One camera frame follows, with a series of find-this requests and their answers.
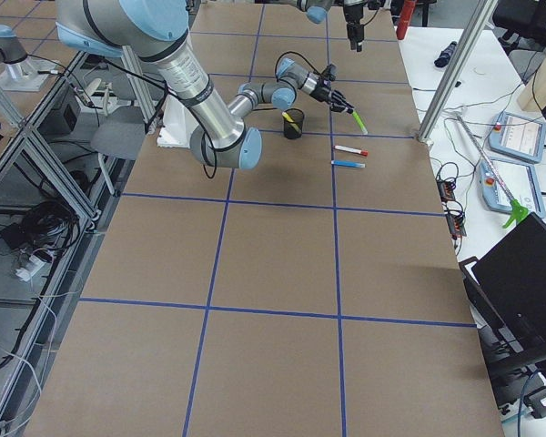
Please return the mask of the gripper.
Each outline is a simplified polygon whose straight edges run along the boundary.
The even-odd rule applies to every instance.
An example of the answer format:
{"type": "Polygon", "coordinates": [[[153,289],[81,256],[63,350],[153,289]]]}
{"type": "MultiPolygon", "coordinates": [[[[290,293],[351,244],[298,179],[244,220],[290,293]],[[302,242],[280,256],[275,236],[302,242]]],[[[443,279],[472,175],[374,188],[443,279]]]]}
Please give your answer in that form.
{"type": "Polygon", "coordinates": [[[357,52],[362,51],[364,25],[361,20],[364,16],[366,4],[367,2],[364,0],[345,0],[343,2],[343,15],[346,21],[350,49],[357,52]]]}
{"type": "Polygon", "coordinates": [[[329,104],[330,110],[336,113],[351,113],[355,110],[345,97],[331,87],[331,83],[326,79],[320,79],[311,91],[311,96],[319,102],[329,104]]]}

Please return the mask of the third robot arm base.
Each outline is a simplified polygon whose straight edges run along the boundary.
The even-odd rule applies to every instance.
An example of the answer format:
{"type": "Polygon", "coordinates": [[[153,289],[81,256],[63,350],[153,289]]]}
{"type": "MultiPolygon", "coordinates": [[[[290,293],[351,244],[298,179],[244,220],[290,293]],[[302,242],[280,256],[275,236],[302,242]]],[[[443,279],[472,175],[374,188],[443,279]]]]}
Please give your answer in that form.
{"type": "Polygon", "coordinates": [[[0,87],[5,91],[38,92],[51,76],[60,76],[54,60],[31,57],[8,25],[0,25],[0,87]]]}

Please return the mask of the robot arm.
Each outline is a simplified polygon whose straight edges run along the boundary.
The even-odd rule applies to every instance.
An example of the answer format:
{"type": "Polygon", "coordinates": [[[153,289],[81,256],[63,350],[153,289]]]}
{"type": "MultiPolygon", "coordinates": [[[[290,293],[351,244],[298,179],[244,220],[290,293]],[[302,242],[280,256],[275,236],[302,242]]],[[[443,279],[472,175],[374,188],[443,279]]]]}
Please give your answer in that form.
{"type": "Polygon", "coordinates": [[[252,169],[258,164],[262,136],[244,119],[260,104],[285,111],[302,91],[334,112],[355,111],[332,88],[330,67],[316,72],[289,57],[277,63],[274,80],[246,83],[226,103],[193,53],[184,1],[59,1],[56,26],[60,41],[76,50],[118,57],[129,46],[142,62],[155,66],[168,91],[197,120],[189,146],[205,166],[252,169]]]}
{"type": "MultiPolygon", "coordinates": [[[[362,20],[368,3],[368,1],[359,0],[341,1],[350,49],[357,53],[362,51],[362,44],[365,39],[365,24],[362,23],[362,20]]],[[[310,22],[321,24],[327,18],[330,8],[334,5],[334,1],[289,0],[281,1],[281,4],[291,5],[299,11],[304,12],[310,22]]]]}

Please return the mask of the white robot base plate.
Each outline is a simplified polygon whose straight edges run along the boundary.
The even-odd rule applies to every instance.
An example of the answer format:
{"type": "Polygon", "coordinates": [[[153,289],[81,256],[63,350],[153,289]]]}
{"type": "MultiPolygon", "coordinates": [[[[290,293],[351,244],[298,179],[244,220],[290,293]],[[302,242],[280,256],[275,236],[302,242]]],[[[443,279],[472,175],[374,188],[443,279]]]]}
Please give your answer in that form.
{"type": "Polygon", "coordinates": [[[159,147],[189,149],[191,135],[198,123],[175,97],[167,97],[162,124],[157,137],[159,147]]]}

